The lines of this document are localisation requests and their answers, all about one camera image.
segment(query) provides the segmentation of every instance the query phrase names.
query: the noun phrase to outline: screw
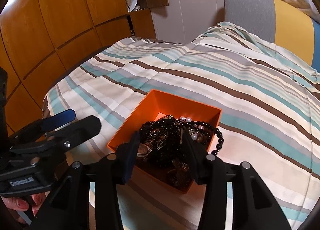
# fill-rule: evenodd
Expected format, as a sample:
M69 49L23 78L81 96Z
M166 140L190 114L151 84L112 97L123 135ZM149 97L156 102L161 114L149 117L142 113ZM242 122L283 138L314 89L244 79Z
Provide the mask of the screw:
M117 155L115 153L110 153L107 155L108 160L115 160L117 158Z
M71 165L74 169L78 169L81 166L80 162L73 162Z
M69 141L64 142L63 144L66 148L70 148L71 144Z
M208 154L206 157L208 161L214 161L216 159L216 157L213 154Z
M54 139L54 135L50 135L48 138L47 138L47 141L51 141Z
M36 165L38 162L40 161L40 157L34 157L31 161L30 164L31 165Z
M242 167L244 167L245 169L249 169L251 167L251 164L248 163L248 162L243 162L242 164Z

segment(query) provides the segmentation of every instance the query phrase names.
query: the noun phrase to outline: red fingernail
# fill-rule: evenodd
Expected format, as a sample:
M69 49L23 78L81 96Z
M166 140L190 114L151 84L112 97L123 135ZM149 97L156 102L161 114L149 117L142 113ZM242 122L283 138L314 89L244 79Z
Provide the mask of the red fingernail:
M21 209L28 209L29 208L29 204L24 201L23 199L17 199L17 206Z
M41 203L41 201L42 201L41 195L36 195L36 196L35 196L35 203L36 203L36 205L39 205L39 204Z

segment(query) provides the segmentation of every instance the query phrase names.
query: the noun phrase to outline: bed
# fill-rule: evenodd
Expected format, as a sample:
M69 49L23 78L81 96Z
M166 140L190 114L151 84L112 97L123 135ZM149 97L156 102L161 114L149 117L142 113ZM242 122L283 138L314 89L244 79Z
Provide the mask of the bed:
M222 22L181 45L125 38L77 67L44 99L44 116L73 109L100 118L99 135L68 153L91 163L110 153L107 143L151 90L222 109L225 162L249 161L298 229L320 196L318 73L292 52ZM118 187L125 229L197 229L205 186L184 195L134 170ZM94 184L90 203L94 207ZM226 229L232 225L228 184Z

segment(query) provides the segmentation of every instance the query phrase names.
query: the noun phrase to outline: orange box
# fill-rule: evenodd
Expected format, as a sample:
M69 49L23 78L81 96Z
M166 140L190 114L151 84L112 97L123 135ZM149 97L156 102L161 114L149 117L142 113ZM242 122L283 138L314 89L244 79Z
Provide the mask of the orange box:
M181 116L191 117L193 121L203 121L209 123L213 127L217 127L221 112L222 110L219 108L153 89L144 97L119 128L108 143L108 147L111 150L116 151L116 148L123 142L128 142L133 132L139 131L144 123L156 121L165 115L173 115L175 118ZM213 138L208 145L208 149L210 148L212 141ZM166 183L166 173L172 168L155 169L148 164L148 166L144 166L143 168L140 166L139 169L156 180L168 185ZM182 193L187 193L190 186L191 184L185 189L180 189L180 191Z

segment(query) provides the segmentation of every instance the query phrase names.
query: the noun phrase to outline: black bead necklace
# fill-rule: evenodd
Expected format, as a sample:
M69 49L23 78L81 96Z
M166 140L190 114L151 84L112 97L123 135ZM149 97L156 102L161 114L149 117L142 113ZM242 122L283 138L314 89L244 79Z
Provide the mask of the black bead necklace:
M188 131L191 138L207 147L212 136L216 134L219 138L216 150L217 155L223 146L223 136L218 128L206 122L189 121L174 118L167 115L154 122L146 122L140 128L141 144L147 150L146 155L140 156L160 168L169 167L172 161L178 158L185 162L185 156L181 148L181 130Z

